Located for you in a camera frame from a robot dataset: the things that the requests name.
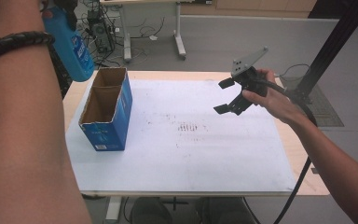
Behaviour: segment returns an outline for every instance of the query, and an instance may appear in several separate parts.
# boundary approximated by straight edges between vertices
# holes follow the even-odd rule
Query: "black pole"
[[[319,78],[324,74],[324,71],[351,37],[357,26],[358,0],[353,0],[310,65],[310,72],[298,84],[295,90],[297,95],[303,99],[308,97]]]

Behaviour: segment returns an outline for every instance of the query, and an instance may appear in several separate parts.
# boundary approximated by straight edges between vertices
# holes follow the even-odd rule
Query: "electronic device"
[[[89,29],[94,36],[94,43],[99,53],[113,51],[113,38],[107,29],[100,10],[89,10],[87,20]]]

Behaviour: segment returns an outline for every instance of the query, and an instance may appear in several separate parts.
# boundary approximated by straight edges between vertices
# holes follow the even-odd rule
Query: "cardboard box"
[[[95,150],[124,150],[131,106],[132,94],[127,69],[100,69],[79,120],[80,128]]]

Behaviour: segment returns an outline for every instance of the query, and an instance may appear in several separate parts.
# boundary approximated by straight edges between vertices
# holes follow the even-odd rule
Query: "white paper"
[[[97,152],[78,127],[89,89],[66,140],[80,190],[285,194],[293,174],[272,116],[250,106],[218,115],[239,85],[217,81],[130,80],[133,96],[124,151]]]

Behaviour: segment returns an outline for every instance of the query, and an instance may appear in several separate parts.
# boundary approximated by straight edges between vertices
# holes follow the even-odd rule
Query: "bracelet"
[[[38,44],[51,44],[54,41],[54,36],[46,32],[31,31],[7,35],[0,38],[0,56],[13,49]]]

